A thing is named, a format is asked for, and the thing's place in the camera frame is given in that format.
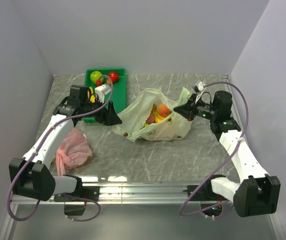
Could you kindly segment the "light green plastic bag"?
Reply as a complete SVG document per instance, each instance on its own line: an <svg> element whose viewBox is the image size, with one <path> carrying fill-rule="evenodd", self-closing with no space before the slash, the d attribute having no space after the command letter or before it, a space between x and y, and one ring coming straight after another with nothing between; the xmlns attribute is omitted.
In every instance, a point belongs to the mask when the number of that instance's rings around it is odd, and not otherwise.
<svg viewBox="0 0 286 240"><path fill-rule="evenodd" d="M146 88L118 114L122 124L113 126L112 131L131 142L182 140L190 131L191 122L173 110L187 103L190 96L185 87L178 100L167 98L160 89Z"/></svg>

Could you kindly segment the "orange fake peach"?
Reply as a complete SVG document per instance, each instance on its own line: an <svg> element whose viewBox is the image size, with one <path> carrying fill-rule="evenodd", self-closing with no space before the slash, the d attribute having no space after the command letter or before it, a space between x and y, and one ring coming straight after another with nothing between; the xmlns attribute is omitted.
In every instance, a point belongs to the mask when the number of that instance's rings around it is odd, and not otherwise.
<svg viewBox="0 0 286 240"><path fill-rule="evenodd" d="M162 118L166 118L167 116L169 116L172 113L172 111L164 103L160 103L157 107L157 113Z"/></svg>

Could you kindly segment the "yellow fake banana bunch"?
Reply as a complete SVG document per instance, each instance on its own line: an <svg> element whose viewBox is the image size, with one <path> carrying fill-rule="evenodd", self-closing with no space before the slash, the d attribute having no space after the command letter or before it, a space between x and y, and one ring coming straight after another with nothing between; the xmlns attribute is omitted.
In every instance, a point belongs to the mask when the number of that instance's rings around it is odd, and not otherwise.
<svg viewBox="0 0 286 240"><path fill-rule="evenodd" d="M155 123L160 123L160 122L162 122L164 119L166 119L168 116L167 116L166 118L161 117L161 116L158 114L158 112L157 112L157 107L158 107L158 105L153 104L152 110L151 110L150 113L153 113L153 114L154 114ZM149 124L147 124L147 122L145 121L145 124L143 125L143 128L146 128L148 125L149 125Z"/></svg>

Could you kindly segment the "pink fake peach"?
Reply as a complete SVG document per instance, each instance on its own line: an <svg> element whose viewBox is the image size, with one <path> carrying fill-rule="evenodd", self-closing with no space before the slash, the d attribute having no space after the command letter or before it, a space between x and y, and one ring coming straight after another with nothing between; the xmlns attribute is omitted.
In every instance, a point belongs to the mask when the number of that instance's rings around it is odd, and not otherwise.
<svg viewBox="0 0 286 240"><path fill-rule="evenodd" d="M148 125L155 123L155 116L152 112L150 113L149 117L147 118L146 123Z"/></svg>

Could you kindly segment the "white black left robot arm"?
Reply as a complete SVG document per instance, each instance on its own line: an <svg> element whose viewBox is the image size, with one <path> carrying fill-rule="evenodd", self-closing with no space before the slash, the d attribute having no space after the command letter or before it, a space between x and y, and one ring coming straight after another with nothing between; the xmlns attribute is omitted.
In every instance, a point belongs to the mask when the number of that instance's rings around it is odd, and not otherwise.
<svg viewBox="0 0 286 240"><path fill-rule="evenodd" d="M19 195L38 201L47 201L53 195L63 194L72 201L83 197L81 178L53 176L49 168L64 138L83 117L94 117L98 123L106 126L122 123L111 99L105 101L95 92L96 99L91 102L89 93L87 86L73 85L69 95L54 109L48 126L34 146L22 158L11 160L9 196Z"/></svg>

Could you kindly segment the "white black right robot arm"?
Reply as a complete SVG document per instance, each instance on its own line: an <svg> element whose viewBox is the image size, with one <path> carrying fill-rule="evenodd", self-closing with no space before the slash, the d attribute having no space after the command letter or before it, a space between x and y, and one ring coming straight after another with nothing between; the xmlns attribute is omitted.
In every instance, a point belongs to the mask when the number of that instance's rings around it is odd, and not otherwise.
<svg viewBox="0 0 286 240"><path fill-rule="evenodd" d="M273 214L277 210L281 182L277 176L269 175L255 158L239 124L232 117L232 105L232 94L220 90L211 103L205 103L201 95L194 93L187 103L173 109L188 121L195 117L209 120L212 133L228 153L240 180L236 183L214 172L195 189L187 188L188 200L202 191L209 200L221 196L231 201L242 218Z"/></svg>

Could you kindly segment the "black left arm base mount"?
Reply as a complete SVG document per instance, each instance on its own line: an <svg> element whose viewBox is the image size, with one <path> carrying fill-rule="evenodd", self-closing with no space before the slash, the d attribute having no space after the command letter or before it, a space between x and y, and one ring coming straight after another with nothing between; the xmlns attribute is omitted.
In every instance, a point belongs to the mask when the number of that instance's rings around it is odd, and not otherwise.
<svg viewBox="0 0 286 240"><path fill-rule="evenodd" d="M57 194L53 201L63 203L64 214L68 217L80 217L85 213L87 204L98 202L99 193L99 186L85 186L79 196L73 193Z"/></svg>

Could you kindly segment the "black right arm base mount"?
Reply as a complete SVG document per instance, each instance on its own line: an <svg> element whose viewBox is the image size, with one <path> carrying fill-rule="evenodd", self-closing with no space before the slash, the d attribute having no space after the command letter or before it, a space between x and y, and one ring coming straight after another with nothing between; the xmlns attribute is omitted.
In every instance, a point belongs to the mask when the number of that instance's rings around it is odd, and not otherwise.
<svg viewBox="0 0 286 240"><path fill-rule="evenodd" d="M187 184L183 187L182 192L187 196L187 199L179 208L179 215L181 217L195 215L193 212L184 213L184 208L188 205L188 199L189 202L200 203L200 209L197 210L197 214L201 214L205 218L211 218L213 220L223 217L233 209L231 206L230 209L224 212L223 205L230 201L217 193L213 193L210 186L203 185L195 194L193 194L198 186L198 184Z"/></svg>

